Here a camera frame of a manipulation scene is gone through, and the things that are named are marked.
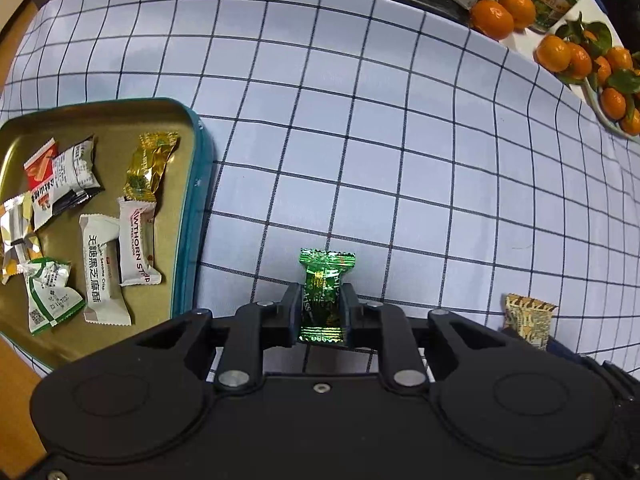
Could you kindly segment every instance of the wooden table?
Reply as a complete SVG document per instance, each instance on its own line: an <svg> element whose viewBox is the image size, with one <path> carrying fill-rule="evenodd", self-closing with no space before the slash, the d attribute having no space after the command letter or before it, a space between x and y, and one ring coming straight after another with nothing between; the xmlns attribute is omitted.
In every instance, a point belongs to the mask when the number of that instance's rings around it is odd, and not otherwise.
<svg viewBox="0 0 640 480"><path fill-rule="evenodd" d="M24 3L0 35L0 88L37 11L31 2ZM0 470L15 478L45 452L29 415L29 399L40 378L2 339L0 377Z"/></svg>

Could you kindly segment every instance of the qr code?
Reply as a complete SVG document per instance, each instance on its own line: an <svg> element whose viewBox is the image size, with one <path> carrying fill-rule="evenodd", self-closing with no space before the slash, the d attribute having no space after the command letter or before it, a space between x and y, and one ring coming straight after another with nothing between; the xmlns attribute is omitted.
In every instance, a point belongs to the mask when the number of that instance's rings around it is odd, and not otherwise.
<svg viewBox="0 0 640 480"><path fill-rule="evenodd" d="M39 325L40 323L44 323L46 321L46 319L44 318L44 316L37 310L31 310L29 312L29 317L31 317L31 320L34 322L34 324Z"/></svg>

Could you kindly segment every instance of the red candy wrapper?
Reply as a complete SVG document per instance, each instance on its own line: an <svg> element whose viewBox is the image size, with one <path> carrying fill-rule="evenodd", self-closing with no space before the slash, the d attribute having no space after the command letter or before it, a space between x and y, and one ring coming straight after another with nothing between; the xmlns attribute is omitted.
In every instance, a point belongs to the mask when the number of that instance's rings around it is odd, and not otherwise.
<svg viewBox="0 0 640 480"><path fill-rule="evenodd" d="M33 227L41 228L52 216L49 191L53 187L53 159L58 155L56 140L51 139L24 163L24 172L33 202Z"/></svg>

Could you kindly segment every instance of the snack package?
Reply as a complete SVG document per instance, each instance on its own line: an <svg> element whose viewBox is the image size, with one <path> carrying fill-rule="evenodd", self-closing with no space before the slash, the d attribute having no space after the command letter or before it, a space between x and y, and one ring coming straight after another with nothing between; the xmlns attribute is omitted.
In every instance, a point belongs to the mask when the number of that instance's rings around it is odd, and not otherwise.
<svg viewBox="0 0 640 480"><path fill-rule="evenodd" d="M340 277L355 265L355 254L300 249L300 263L306 269L300 339L341 342Z"/></svg>
<svg viewBox="0 0 640 480"><path fill-rule="evenodd" d="M554 304L508 294L504 305L504 326L513 328L525 341L537 348L546 348L551 328Z"/></svg>
<svg viewBox="0 0 640 480"><path fill-rule="evenodd" d="M57 154L56 140L51 139L24 163L33 204L33 228L36 231L52 216L49 191L53 186L53 159Z"/></svg>
<svg viewBox="0 0 640 480"><path fill-rule="evenodd" d="M178 138L177 134L166 132L140 135L140 144L127 170L124 196L128 200L156 201L154 193Z"/></svg>
<svg viewBox="0 0 640 480"><path fill-rule="evenodd" d="M131 325L120 290L118 220L106 215L80 215L82 257L86 280L84 320L89 323Z"/></svg>
<svg viewBox="0 0 640 480"><path fill-rule="evenodd" d="M31 229L31 193L10 198L0 205L2 238L2 284L20 274L20 264L42 256L38 237Z"/></svg>
<svg viewBox="0 0 640 480"><path fill-rule="evenodd" d="M118 204L121 285L157 285L162 276L153 268L156 203L120 197Z"/></svg>
<svg viewBox="0 0 640 480"><path fill-rule="evenodd" d="M56 326L84 307L82 296L65 286L70 264L52 258L37 258L21 267L27 285L31 334Z"/></svg>
<svg viewBox="0 0 640 480"><path fill-rule="evenodd" d="M53 159L53 186L49 191L52 213L59 215L102 191L92 172L94 138L71 146Z"/></svg>

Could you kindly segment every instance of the orange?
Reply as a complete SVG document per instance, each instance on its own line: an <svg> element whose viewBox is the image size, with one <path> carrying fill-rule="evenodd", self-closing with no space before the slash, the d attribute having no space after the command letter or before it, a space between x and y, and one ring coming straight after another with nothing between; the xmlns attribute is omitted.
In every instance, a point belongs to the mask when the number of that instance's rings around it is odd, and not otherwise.
<svg viewBox="0 0 640 480"><path fill-rule="evenodd" d="M513 25L518 30L523 30L536 21L536 6L531 0L498 0L498 3L513 16Z"/></svg>
<svg viewBox="0 0 640 480"><path fill-rule="evenodd" d="M640 134L640 112L637 108L634 109L634 117L630 121L626 120L626 117L620 121L620 126L629 135Z"/></svg>
<svg viewBox="0 0 640 480"><path fill-rule="evenodd" d="M619 68L631 70L634 67L631 53L623 46L611 47L605 57L611 65L611 70L618 70Z"/></svg>
<svg viewBox="0 0 640 480"><path fill-rule="evenodd" d="M598 76L598 83L600 86L604 86L611 75L611 65L609 61L604 56L597 57L593 61L598 69L596 70L596 75Z"/></svg>
<svg viewBox="0 0 640 480"><path fill-rule="evenodd" d="M591 73L593 65L591 57L580 45L567 43L571 50L571 63L569 65L569 75L575 79L584 79Z"/></svg>
<svg viewBox="0 0 640 480"><path fill-rule="evenodd" d="M571 63L571 48L557 36L545 36L536 49L536 60L549 72L562 72Z"/></svg>
<svg viewBox="0 0 640 480"><path fill-rule="evenodd" d="M619 121L626 113L625 97L613 88L605 88L600 95L600 106L605 115L613 121Z"/></svg>
<svg viewBox="0 0 640 480"><path fill-rule="evenodd" d="M513 17L498 2L480 0L470 14L473 27L492 40L503 40L513 32Z"/></svg>

